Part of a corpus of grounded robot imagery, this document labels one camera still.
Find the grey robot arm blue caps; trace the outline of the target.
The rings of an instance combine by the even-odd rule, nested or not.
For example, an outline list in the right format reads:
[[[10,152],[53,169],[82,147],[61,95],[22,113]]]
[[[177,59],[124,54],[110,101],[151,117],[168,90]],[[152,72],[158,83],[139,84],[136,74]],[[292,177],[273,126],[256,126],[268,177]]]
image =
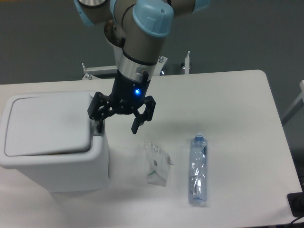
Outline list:
[[[110,95],[96,92],[87,110],[97,122],[98,132],[104,120],[114,114],[135,116],[131,130],[153,117],[156,102],[147,90],[166,37],[175,17],[205,9],[208,0],[76,0],[84,24],[112,21],[118,28],[122,50]]]

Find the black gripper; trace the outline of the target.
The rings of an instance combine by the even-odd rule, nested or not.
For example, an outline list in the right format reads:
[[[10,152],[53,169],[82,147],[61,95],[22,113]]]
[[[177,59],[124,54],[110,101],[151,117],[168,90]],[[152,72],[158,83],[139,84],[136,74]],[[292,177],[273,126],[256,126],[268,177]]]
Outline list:
[[[133,134],[137,133],[139,126],[145,121],[152,120],[156,102],[151,95],[146,96],[150,84],[149,73],[143,70],[139,77],[139,81],[134,81],[117,71],[111,94],[95,93],[87,113],[91,120],[98,122],[96,126],[98,133],[103,130],[104,120],[114,114],[135,115],[131,127]],[[145,110],[141,114],[138,109],[143,104]]]

